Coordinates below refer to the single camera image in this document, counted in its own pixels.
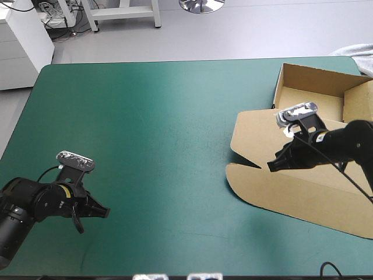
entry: gray floor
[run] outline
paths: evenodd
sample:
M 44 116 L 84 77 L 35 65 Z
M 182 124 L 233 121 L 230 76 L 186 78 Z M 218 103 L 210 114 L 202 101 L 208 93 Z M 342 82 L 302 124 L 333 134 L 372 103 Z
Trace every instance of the gray floor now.
M 373 43 L 373 0 L 226 0 L 208 15 L 187 13 L 177 0 L 159 3 L 162 28 L 152 19 L 101 22 L 98 33 L 56 42 L 53 63 L 321 56 Z M 29 93 L 0 91 L 0 156 Z

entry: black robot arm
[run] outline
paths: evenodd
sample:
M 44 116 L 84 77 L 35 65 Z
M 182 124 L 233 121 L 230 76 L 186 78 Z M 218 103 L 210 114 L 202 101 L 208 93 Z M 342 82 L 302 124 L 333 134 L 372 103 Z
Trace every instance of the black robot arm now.
M 277 114 L 278 125 L 294 138 L 276 153 L 275 160 L 268 162 L 270 171 L 309 169 L 328 164 L 329 160 L 344 169 L 354 160 L 373 190 L 373 123 L 355 120 L 345 128 L 328 131 L 316 112 L 316 104 L 306 102 Z
M 106 218 L 110 209 L 103 207 L 83 187 L 83 176 L 94 169 L 94 162 L 62 151 L 57 179 L 39 183 L 14 178 L 0 192 L 0 269 L 7 267 L 35 224 L 49 216 L 72 218 L 83 233 L 82 217 Z

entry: wire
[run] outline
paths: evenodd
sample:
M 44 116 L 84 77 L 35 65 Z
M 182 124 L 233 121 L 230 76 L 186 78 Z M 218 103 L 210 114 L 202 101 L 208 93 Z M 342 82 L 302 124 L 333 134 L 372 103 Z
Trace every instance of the wire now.
M 42 178 L 45 174 L 47 174 L 49 171 L 51 171 L 51 170 L 53 170 L 53 169 L 57 169 L 57 168 L 58 168 L 58 165 L 57 165 L 57 166 L 53 166 L 53 167 L 47 169 L 46 171 L 44 171 L 44 172 L 42 173 L 42 175 L 39 176 L 39 178 L 36 180 L 36 182 L 40 182 L 41 178 Z
M 64 34 L 62 34 L 60 36 L 57 36 L 57 37 L 54 37 L 54 38 L 51 38 L 51 40 L 53 41 L 53 40 L 59 39 L 59 38 L 63 37 L 64 35 L 68 34 L 68 33 L 70 33 L 70 30 L 66 30 L 66 32 Z
M 35 9 L 35 7 L 33 6 L 32 8 L 28 9 L 28 10 L 18 10 L 16 8 L 13 8 L 11 6 L 8 6 L 7 4 L 5 4 L 3 1 L 0 2 L 0 4 L 3 4 L 4 6 L 6 6 L 7 8 L 11 9 L 11 10 L 14 10 L 14 11 L 17 11 L 17 12 L 30 12 L 31 10 Z
M 323 152 L 321 152 L 319 149 L 315 148 L 314 146 L 312 146 L 310 143 L 308 143 L 307 141 L 304 141 L 303 139 L 301 139 L 300 137 L 296 136 L 294 134 L 294 137 L 297 138 L 299 141 L 301 141 L 303 144 L 306 144 L 307 146 L 309 146 L 311 149 L 313 149 L 316 153 L 318 153 L 319 155 L 321 155 L 324 159 L 326 159 L 332 166 L 334 166 L 335 169 L 337 169 L 339 172 L 341 172 L 342 175 L 345 176 L 346 179 L 348 179 L 348 181 L 350 181 L 352 183 L 352 185 L 354 185 L 362 194 L 365 195 L 366 198 L 369 199 L 369 201 L 373 204 L 373 199 L 349 176 L 346 174 L 346 172 L 344 172 L 341 168 L 339 168 L 330 158 L 328 158 Z
M 320 267 L 320 280 L 323 280 L 324 268 L 325 268 L 327 265 L 332 266 L 332 267 L 337 271 L 337 273 L 338 273 L 340 279 L 343 278 L 342 273 L 340 273 L 339 269 L 334 265 L 334 263 L 332 263 L 332 262 L 330 262 L 330 261 L 326 261 L 326 262 L 323 263 L 323 264 L 321 265 L 321 267 Z
M 92 28 L 88 28 L 88 29 L 86 29 L 84 31 L 73 31 L 73 33 L 85 33 L 85 32 L 87 32 L 89 30 L 92 30 Z
M 98 4 L 97 4 L 97 2 L 96 2 L 96 0 L 93 0 L 93 2 L 96 4 L 96 6 L 97 6 L 97 9 L 100 9 L 100 7 L 98 6 Z

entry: green table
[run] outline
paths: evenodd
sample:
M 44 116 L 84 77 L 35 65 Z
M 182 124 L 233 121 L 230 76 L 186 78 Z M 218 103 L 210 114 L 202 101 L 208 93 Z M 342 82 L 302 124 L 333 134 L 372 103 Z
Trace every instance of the green table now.
M 0 184 L 36 179 L 67 149 L 96 161 L 85 186 L 111 214 L 82 235 L 48 218 L 1 274 L 309 275 L 324 261 L 371 274 L 373 241 L 252 207 L 226 182 L 237 113 L 271 106 L 283 62 L 359 74 L 347 57 L 44 68 Z

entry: cardboard box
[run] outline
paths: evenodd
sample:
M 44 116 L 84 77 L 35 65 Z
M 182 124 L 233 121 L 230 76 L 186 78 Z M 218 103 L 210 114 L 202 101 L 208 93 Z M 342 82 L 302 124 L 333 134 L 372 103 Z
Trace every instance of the cardboard box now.
M 349 123 L 373 121 L 373 82 L 355 76 L 301 65 L 283 64 L 273 107 L 283 109 L 312 101 L 322 118 Z
M 343 128 L 346 125 L 341 122 L 343 119 L 350 121 L 360 116 L 372 116 L 371 80 L 284 64 L 276 86 L 274 106 L 283 109 L 312 101 L 318 105 L 319 115 L 329 130 Z M 363 100 L 364 104 L 356 104 L 357 100 Z M 373 238 L 373 223 L 367 222 L 373 221 L 373 205 L 330 164 L 313 169 L 269 171 L 267 162 L 275 159 L 275 153 L 291 141 L 276 124 L 277 112 L 277 109 L 269 109 L 238 114 L 231 149 L 261 168 L 228 164 L 226 175 L 233 191 L 252 205 Z M 346 173 L 373 195 L 359 165 L 348 163 Z

